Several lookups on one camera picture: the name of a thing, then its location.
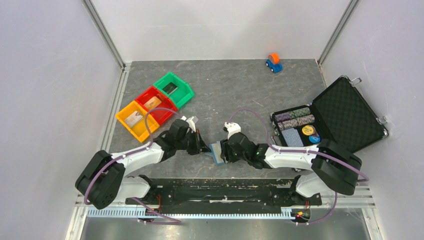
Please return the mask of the black poker chip case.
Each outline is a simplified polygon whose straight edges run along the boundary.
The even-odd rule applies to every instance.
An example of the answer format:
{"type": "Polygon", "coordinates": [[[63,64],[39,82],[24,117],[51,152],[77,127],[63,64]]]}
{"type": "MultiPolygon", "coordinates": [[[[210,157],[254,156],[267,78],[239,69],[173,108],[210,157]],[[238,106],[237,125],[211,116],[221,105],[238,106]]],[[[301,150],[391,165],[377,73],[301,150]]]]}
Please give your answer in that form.
{"type": "Polygon", "coordinates": [[[305,126],[313,126],[317,138],[329,139],[352,153],[356,153],[389,135],[389,131],[379,122],[378,116],[347,76],[341,75],[311,103],[300,105],[270,114],[274,132],[283,146],[287,141],[283,136],[283,123],[295,119],[292,112],[302,112],[303,116],[314,116],[314,121],[305,121],[295,127],[303,145],[312,145],[311,137],[303,134],[305,126]]]}

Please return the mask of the blue dealer chip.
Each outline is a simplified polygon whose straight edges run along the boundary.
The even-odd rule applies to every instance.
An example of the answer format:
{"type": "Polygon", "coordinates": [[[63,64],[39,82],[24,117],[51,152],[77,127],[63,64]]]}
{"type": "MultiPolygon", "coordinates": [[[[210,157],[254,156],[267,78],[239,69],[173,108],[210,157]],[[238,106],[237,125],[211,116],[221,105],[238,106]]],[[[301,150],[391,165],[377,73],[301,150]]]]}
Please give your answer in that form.
{"type": "Polygon", "coordinates": [[[320,142],[321,142],[321,136],[320,136],[320,135],[318,135],[318,134],[310,135],[310,136],[308,137],[308,139],[309,139],[309,141],[310,141],[312,144],[317,144],[317,143],[320,143],[320,142]]]}

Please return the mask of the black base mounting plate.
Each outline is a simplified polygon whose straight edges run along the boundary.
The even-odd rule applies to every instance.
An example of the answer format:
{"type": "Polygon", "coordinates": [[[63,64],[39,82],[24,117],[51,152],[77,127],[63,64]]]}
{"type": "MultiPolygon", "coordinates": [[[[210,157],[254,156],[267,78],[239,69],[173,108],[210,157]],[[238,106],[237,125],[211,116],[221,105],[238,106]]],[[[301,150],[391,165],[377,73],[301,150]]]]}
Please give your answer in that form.
{"type": "Polygon", "coordinates": [[[281,208],[320,206],[321,195],[295,196],[292,179],[153,178],[141,201],[162,214],[277,214],[281,208]]]}

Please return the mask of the yellow plastic bin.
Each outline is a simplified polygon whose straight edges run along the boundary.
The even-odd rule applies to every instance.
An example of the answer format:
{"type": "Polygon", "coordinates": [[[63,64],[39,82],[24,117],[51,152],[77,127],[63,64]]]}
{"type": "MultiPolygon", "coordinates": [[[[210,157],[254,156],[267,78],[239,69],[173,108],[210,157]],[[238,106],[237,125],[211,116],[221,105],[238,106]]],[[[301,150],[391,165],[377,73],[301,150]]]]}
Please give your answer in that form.
{"type": "Polygon", "coordinates": [[[115,117],[140,143],[143,143],[150,136],[145,124],[146,113],[147,111],[133,100],[115,117]]]}

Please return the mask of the red plastic bin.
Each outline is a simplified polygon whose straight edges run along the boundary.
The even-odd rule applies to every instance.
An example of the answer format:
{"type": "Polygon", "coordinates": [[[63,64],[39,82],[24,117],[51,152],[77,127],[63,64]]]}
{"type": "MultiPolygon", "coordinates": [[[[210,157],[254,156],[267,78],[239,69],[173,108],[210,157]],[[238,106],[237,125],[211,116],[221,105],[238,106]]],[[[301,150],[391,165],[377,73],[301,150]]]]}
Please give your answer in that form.
{"type": "MultiPolygon", "coordinates": [[[[174,112],[178,111],[174,102],[154,86],[150,86],[141,95],[136,97],[135,101],[146,111],[150,111],[154,108],[165,108],[174,112]]],[[[151,112],[149,115],[152,116],[159,125],[163,125],[174,115],[174,113],[168,110],[159,109],[151,112]]]]}

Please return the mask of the green plastic bin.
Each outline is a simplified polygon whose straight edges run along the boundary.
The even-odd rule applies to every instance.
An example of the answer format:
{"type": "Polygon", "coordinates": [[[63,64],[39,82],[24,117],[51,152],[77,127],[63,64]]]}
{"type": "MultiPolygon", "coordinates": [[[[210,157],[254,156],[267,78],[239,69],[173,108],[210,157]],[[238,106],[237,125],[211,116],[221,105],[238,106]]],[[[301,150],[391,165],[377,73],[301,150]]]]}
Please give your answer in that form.
{"type": "Polygon", "coordinates": [[[169,97],[178,110],[195,96],[190,85],[172,72],[166,73],[153,86],[169,97]]]}

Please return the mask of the blue playing card deck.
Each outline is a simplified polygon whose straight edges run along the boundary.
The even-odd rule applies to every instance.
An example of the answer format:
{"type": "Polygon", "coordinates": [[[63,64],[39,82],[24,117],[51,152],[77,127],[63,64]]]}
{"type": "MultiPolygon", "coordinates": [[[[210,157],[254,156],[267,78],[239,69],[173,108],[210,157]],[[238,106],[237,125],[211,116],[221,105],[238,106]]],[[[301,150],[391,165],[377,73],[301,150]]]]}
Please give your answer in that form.
{"type": "Polygon", "coordinates": [[[299,132],[295,128],[289,128],[282,131],[282,136],[288,147],[303,147],[304,144],[299,132]]]}

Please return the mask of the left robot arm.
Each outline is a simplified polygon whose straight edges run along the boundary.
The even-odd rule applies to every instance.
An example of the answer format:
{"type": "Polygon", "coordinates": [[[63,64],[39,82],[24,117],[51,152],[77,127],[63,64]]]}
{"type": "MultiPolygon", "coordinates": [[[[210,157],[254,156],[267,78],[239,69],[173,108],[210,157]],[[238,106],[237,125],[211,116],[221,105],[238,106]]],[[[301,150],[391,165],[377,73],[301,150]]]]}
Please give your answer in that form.
{"type": "Polygon", "coordinates": [[[145,204],[153,203],[157,190],[146,176],[131,176],[145,166],[161,163],[177,151],[188,155],[211,153],[195,127],[195,118],[176,119],[168,130],[152,141],[120,153],[96,152],[75,181],[75,188],[84,195],[84,202],[98,210],[115,200],[136,197],[145,204]]]}

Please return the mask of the yellow dealer chip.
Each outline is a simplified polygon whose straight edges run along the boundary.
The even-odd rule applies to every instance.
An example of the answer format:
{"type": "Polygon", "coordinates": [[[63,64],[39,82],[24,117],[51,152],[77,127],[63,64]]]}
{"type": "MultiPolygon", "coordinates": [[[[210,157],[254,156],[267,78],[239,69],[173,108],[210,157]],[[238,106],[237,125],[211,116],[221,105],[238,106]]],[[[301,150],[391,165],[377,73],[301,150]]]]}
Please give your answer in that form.
{"type": "Polygon", "coordinates": [[[316,133],[315,128],[312,125],[305,125],[302,129],[301,129],[302,133],[306,136],[312,136],[316,133]]]}

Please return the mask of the blue orange toy car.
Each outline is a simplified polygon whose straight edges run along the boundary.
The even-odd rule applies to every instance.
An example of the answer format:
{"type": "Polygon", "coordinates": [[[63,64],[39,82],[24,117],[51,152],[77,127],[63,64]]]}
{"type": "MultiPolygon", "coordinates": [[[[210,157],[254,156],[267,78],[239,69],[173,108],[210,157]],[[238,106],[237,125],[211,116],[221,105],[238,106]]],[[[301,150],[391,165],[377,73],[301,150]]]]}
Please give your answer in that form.
{"type": "Polygon", "coordinates": [[[265,65],[270,69],[272,73],[279,73],[283,70],[283,65],[280,63],[280,58],[277,53],[269,54],[265,65]]]}

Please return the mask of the tan card in red bin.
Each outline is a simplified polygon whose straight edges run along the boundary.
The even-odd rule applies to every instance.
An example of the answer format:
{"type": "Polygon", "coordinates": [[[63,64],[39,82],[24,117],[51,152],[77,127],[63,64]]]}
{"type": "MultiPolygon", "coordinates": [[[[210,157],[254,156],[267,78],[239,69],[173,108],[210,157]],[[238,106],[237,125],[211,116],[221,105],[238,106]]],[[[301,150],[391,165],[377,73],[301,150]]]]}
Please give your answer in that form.
{"type": "Polygon", "coordinates": [[[145,108],[148,111],[150,111],[150,110],[156,108],[161,103],[162,103],[162,101],[161,101],[160,98],[158,98],[157,96],[153,96],[149,100],[147,100],[143,105],[145,106],[145,108]]]}

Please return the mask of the dark card in green bin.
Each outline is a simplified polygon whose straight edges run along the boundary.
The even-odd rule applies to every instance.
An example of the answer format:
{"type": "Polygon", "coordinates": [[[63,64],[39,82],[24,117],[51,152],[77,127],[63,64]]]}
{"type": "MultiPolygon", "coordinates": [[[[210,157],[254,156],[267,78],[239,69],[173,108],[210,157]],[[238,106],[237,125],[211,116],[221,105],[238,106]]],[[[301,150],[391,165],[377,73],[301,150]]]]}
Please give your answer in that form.
{"type": "Polygon", "coordinates": [[[171,95],[173,92],[175,92],[176,90],[178,89],[178,86],[175,84],[175,83],[173,83],[173,82],[170,82],[170,83],[168,83],[162,90],[166,93],[166,94],[168,94],[168,95],[171,95]]]}

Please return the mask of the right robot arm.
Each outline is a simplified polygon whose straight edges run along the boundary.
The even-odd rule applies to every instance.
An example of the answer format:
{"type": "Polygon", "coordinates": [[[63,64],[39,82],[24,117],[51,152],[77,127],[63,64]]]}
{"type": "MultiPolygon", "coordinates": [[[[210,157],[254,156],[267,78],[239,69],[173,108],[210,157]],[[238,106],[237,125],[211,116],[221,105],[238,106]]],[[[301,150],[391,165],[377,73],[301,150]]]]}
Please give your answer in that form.
{"type": "Polygon", "coordinates": [[[333,191],[351,196],[362,167],[362,160],[329,139],[303,147],[254,143],[237,132],[218,142],[213,153],[224,163],[244,161],[256,169],[292,168],[310,171],[297,176],[289,189],[289,199],[302,204],[309,197],[333,191]]]}

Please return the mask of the blue leather card holder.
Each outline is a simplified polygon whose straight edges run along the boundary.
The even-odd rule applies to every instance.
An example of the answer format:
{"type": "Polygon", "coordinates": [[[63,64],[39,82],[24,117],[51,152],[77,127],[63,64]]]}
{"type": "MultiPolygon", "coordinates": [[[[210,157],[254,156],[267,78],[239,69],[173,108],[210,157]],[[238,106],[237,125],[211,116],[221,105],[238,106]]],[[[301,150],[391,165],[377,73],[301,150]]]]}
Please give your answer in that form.
{"type": "Polygon", "coordinates": [[[223,154],[222,144],[220,141],[216,141],[209,145],[210,155],[217,166],[225,165],[228,162],[225,160],[225,156],[223,154]]]}

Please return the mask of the grey card in yellow bin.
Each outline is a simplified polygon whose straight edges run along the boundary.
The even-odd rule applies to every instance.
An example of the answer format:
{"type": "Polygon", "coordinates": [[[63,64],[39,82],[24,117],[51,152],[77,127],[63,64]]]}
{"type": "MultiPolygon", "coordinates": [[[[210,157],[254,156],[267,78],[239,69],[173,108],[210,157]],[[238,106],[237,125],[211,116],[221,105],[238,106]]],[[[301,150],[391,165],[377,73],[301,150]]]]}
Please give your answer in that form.
{"type": "Polygon", "coordinates": [[[135,125],[137,125],[142,119],[143,115],[139,111],[134,111],[131,113],[127,118],[124,119],[124,123],[129,127],[133,128],[135,125]]]}

